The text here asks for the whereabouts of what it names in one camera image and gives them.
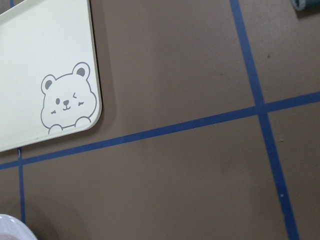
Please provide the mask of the white round plate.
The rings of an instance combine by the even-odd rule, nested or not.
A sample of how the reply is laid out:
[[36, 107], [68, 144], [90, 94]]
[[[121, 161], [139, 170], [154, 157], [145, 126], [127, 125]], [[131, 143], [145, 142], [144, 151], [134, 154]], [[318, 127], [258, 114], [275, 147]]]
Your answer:
[[34, 233], [17, 218], [0, 215], [0, 239], [1, 240], [37, 240]]

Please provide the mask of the cream bear tray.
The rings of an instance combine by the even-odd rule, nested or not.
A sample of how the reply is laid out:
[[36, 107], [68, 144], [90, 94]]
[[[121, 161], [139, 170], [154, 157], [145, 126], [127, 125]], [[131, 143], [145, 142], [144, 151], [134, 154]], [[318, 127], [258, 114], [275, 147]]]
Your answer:
[[25, 0], [1, 14], [1, 151], [88, 130], [101, 111], [88, 0]]

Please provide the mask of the grey folded cloth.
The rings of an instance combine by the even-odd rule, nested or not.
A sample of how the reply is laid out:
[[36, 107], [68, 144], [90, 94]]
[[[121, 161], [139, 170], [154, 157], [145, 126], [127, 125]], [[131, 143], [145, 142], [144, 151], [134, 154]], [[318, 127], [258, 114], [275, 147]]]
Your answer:
[[302, 12], [318, 7], [320, 0], [291, 0], [291, 4], [297, 12]]

